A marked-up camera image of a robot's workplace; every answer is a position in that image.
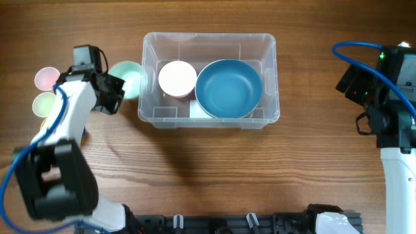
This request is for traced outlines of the mint green bowl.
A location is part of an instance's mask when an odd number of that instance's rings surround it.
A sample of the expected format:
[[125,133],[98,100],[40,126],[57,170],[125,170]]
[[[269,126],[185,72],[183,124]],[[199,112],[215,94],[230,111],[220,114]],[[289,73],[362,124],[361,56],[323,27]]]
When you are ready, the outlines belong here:
[[125,81],[123,85],[124,99],[138,99],[146,90],[148,76],[145,69],[138,63],[125,60],[116,63],[109,74]]

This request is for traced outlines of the pink bowl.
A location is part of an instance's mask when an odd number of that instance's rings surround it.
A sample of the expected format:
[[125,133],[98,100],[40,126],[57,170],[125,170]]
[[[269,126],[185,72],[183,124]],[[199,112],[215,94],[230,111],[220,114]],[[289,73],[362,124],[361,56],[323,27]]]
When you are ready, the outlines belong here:
[[160,88],[169,96],[182,98],[196,85],[196,70],[187,62],[173,61],[162,67],[158,76]]

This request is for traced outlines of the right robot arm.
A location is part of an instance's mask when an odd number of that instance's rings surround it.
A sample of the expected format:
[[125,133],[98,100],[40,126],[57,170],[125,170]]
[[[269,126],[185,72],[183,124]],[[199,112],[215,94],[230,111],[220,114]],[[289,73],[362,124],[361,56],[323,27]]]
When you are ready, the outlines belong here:
[[386,232],[415,232],[415,65],[350,65],[336,89],[364,108],[380,149],[386,187]]

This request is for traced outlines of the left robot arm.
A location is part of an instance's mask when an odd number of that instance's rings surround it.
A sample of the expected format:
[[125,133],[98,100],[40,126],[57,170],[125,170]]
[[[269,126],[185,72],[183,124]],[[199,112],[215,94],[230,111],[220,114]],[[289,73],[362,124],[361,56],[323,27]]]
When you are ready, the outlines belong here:
[[30,146],[16,152],[12,165],[32,219],[76,222],[104,233],[126,228],[125,207],[99,195],[81,152],[91,110],[116,113],[123,85],[107,73],[61,75],[47,122]]

